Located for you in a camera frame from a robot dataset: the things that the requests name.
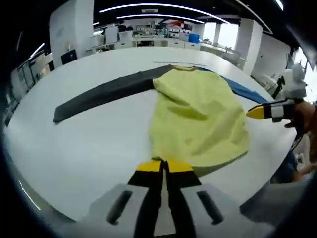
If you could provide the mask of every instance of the ceiling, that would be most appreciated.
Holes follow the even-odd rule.
[[[22,1],[18,6],[14,7],[14,23],[11,27],[13,32],[11,34],[11,48],[16,46],[19,33],[23,30],[20,41],[19,51],[13,57],[14,64],[17,66],[24,62],[31,53],[41,44],[46,43],[45,47],[49,51],[49,28],[48,22],[50,13],[61,6],[67,0],[29,0]],[[272,30],[272,36],[289,44],[290,46],[297,47],[298,43],[293,35],[287,30],[284,23],[283,11],[278,7],[274,0],[241,0],[245,6],[239,3],[239,0],[156,0],[156,1],[133,1],[133,0],[116,0],[112,3],[106,0],[95,0],[94,22],[99,22],[100,25],[117,22],[116,17],[142,14],[142,9],[158,9],[158,14],[168,14],[183,16],[189,18],[198,18],[204,16],[203,14],[177,9],[173,7],[154,7],[154,6],[138,6],[127,7],[99,13],[100,10],[133,3],[168,3],[191,7],[201,11],[208,12],[213,15],[222,15],[223,18],[231,23],[239,24],[239,18],[249,18],[256,20],[264,30],[267,27],[245,6],[249,7],[258,17]],[[217,21],[213,18],[204,19],[203,21],[211,22]]]

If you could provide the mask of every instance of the wall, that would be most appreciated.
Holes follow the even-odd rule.
[[[50,47],[55,68],[62,66],[61,55],[66,53],[66,42],[77,48],[75,34],[75,0],[70,0],[51,14]]]
[[[153,21],[155,23],[158,23],[158,22],[161,22],[162,19],[161,18],[128,19],[123,21],[123,25],[132,26],[133,29],[135,29],[136,25],[146,25],[146,24],[150,24]]]
[[[75,49],[78,58],[87,55],[93,36],[94,0],[69,0],[50,17],[50,46],[55,68],[62,66],[61,56]]]
[[[250,41],[249,53],[246,58],[247,62],[245,63],[243,68],[243,71],[248,75],[251,75],[260,51],[262,31],[263,28],[256,21],[253,21],[253,32]]]
[[[191,33],[198,34],[200,39],[203,39],[205,24],[193,24]]]
[[[290,53],[289,45],[269,36],[262,35],[260,50],[256,63],[252,70],[253,77],[261,77],[263,74],[276,78],[284,71],[287,64],[287,54]]]

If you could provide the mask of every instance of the person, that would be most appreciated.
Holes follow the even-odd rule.
[[[290,183],[300,181],[304,175],[317,170],[317,107],[308,102],[296,104],[294,117],[286,128],[303,128],[304,133],[310,132],[310,164],[297,169],[297,161],[292,151],[278,168],[273,178],[278,183]]]

